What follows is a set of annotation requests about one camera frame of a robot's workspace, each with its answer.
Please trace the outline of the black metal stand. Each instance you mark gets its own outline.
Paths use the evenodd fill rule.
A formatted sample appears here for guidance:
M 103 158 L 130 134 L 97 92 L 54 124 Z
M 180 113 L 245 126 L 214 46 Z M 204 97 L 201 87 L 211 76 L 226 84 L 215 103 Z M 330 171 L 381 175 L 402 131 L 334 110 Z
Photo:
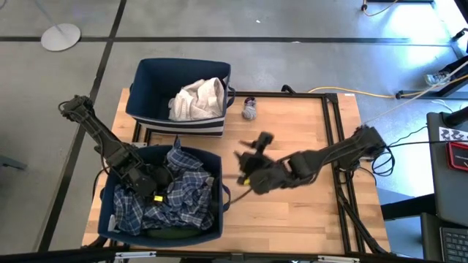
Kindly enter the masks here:
M 460 38 L 462 38 L 467 32 L 468 32 L 468 28 L 463 28 L 463 29 L 460 30 L 458 33 L 456 33 L 453 37 L 451 37 L 450 41 L 451 41 L 452 43 L 457 42 L 457 41 L 460 40 Z

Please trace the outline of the navy striped fabric bin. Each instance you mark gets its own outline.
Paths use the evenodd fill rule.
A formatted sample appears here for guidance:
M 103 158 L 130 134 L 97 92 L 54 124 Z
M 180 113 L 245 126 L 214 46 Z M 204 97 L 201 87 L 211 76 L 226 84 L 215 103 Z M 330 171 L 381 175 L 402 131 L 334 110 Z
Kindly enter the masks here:
M 155 145 L 151 147 L 141 148 L 143 159 L 151 164 L 167 164 L 165 156 L 172 148 L 170 145 Z M 214 184 L 211 189 L 211 212 L 214 215 L 214 223 L 212 227 L 204 230 L 203 233 L 196 237 L 191 237 L 182 240 L 166 240 L 154 239 L 141 235 L 132 236 L 125 232 L 121 232 L 116 228 L 114 217 L 113 197 L 114 188 L 117 185 L 126 188 L 115 175 L 110 175 L 107 178 L 104 190 L 102 192 L 102 205 L 99 215 L 98 234 L 111 240 L 117 240 L 121 243 L 129 245 L 139 245 L 145 247 L 181 247 L 188 245 L 197 245 L 218 239 L 223 232 L 223 214 L 229 209 L 229 204 L 223 201 L 223 196 L 229 194 L 230 190 L 222 183 L 222 159 L 220 156 L 208 151 L 182 147 L 186 152 L 196 156 L 203 163 L 203 168 L 214 176 Z
M 140 61 L 130 88 L 126 114 L 150 132 L 164 135 L 221 137 L 227 108 L 235 101 L 229 86 L 231 65 L 189 58 L 145 58 Z M 218 78 L 222 83 L 222 114 L 200 121 L 172 121 L 169 101 L 197 80 Z

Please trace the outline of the blue plaid shirt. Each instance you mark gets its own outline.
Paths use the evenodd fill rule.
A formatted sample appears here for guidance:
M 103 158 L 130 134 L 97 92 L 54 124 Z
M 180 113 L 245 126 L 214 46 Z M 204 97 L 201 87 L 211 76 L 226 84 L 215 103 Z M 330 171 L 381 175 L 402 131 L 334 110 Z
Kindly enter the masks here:
M 203 168 L 198 157 L 182 149 L 179 138 L 175 139 L 165 161 L 174 181 L 163 188 L 161 202 L 150 203 L 123 186 L 115 186 L 113 207 L 117 230 L 137 236 L 146 230 L 200 232 L 212 227 L 214 176 Z

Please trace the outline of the grey floor object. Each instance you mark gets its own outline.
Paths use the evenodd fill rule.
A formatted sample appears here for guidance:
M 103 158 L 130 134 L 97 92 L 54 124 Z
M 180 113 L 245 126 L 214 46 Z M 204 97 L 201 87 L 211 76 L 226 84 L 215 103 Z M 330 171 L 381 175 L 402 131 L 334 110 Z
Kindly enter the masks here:
M 20 170 L 24 170 L 25 168 L 27 168 L 26 164 L 20 161 L 11 159 L 6 156 L 1 156 L 1 155 L 0 155 L 0 166 L 11 167 L 11 168 L 20 169 Z

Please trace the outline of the white patterned shirt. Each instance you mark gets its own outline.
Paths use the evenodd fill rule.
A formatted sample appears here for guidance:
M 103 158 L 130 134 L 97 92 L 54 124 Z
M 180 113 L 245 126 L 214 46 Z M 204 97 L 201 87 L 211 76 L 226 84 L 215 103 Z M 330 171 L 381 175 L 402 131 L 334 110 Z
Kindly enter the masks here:
M 169 119 L 196 121 L 217 118 L 224 111 L 224 86 L 218 77 L 184 86 L 168 102 Z

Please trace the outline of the white sneaker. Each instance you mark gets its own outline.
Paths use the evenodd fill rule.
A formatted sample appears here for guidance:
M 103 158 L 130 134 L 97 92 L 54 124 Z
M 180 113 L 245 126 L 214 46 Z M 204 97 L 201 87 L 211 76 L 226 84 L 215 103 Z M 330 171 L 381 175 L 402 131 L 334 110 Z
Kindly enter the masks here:
M 450 82 L 449 72 L 437 72 L 423 77 L 427 85 L 444 85 Z

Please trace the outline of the dark green garment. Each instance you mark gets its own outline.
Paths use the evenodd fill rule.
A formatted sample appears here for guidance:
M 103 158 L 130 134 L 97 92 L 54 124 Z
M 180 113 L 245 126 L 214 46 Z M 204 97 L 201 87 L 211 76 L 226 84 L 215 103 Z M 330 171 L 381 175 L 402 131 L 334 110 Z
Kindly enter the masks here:
M 182 240 L 191 237 L 199 236 L 203 233 L 203 230 L 195 227 L 178 227 L 172 226 L 162 229 L 147 229 L 143 232 L 146 237 L 154 239 L 166 239 L 166 240 Z

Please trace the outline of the round white stand base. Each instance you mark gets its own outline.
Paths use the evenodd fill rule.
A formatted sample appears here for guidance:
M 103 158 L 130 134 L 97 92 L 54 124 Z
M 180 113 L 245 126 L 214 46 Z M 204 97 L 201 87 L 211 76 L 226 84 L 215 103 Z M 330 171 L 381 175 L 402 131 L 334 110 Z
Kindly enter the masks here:
M 40 38 L 40 44 L 51 52 L 60 52 L 74 47 L 81 38 L 81 30 L 71 23 L 56 23 L 40 0 L 34 0 L 36 7 L 52 25 Z

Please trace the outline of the black keyboard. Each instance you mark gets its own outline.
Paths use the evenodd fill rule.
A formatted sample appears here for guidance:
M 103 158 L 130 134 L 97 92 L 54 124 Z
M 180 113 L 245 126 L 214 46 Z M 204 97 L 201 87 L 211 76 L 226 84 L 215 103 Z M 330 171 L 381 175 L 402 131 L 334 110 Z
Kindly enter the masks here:
M 422 213 L 423 258 L 435 262 L 468 263 L 468 226 Z

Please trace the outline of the red black device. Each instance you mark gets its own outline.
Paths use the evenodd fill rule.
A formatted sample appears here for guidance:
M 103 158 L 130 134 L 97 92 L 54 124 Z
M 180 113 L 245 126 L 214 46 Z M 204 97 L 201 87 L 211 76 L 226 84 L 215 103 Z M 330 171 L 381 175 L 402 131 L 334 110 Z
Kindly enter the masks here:
M 468 145 L 458 142 L 449 142 L 446 146 L 448 166 L 468 172 Z

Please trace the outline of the black aluminium rail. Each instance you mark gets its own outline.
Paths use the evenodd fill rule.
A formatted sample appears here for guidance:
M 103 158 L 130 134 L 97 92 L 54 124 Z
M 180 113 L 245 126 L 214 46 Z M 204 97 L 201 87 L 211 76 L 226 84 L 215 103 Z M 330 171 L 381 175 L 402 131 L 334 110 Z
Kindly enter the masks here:
M 206 251 L 169 251 L 151 249 L 131 249 L 127 247 L 79 248 L 62 251 L 43 251 L 24 254 L 0 255 L 0 263 L 93 263 L 110 261 L 117 252 L 156 251 L 156 257 L 194 258 L 194 259 L 226 259 L 233 262 L 247 260 L 298 260 L 315 262 L 319 255 L 346 256 L 359 258 L 361 263 L 447 263 L 425 259 L 400 257 L 394 254 L 362 254 L 350 252 L 344 255 L 328 254 L 270 254 L 241 252 L 206 252 Z

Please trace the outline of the silver metal bracket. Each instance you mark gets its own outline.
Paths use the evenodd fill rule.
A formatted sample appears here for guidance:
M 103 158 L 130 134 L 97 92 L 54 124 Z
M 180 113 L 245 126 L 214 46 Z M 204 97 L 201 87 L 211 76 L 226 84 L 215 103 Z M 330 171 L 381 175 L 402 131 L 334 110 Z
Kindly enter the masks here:
M 325 256 L 319 255 L 316 262 L 321 263 L 361 263 L 359 258 L 346 257 L 346 256 Z
M 156 251 L 127 251 L 127 252 L 117 252 L 114 256 L 115 260 L 120 262 L 125 262 L 130 259 L 140 259 L 140 258 L 151 258 L 156 257 Z

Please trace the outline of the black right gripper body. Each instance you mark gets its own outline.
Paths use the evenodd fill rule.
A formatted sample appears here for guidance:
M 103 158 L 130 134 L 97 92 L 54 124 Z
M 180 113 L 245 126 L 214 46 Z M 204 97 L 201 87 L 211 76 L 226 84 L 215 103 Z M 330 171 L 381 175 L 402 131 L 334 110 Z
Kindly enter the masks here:
M 262 151 L 235 151 L 234 155 L 241 171 L 236 181 L 238 185 L 249 186 L 258 195 L 290 186 L 290 176 L 286 168 Z

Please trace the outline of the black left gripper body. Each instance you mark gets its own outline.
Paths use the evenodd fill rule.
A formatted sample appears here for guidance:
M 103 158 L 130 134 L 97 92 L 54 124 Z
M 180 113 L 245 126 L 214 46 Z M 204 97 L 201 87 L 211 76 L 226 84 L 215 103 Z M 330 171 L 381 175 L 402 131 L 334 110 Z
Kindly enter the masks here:
M 165 168 L 152 164 L 138 164 L 126 171 L 124 181 L 142 197 L 155 196 L 165 187 Z

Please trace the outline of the black desk leg frame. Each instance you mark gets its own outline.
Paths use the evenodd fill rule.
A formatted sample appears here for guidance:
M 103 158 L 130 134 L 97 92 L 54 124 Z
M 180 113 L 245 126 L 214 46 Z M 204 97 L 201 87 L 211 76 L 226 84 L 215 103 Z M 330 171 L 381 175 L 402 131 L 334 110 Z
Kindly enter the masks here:
M 449 72 L 450 82 L 438 85 L 430 91 L 406 92 L 399 91 L 395 97 L 397 99 L 449 99 L 468 100 L 468 55 L 459 58 L 451 64 L 437 72 Z

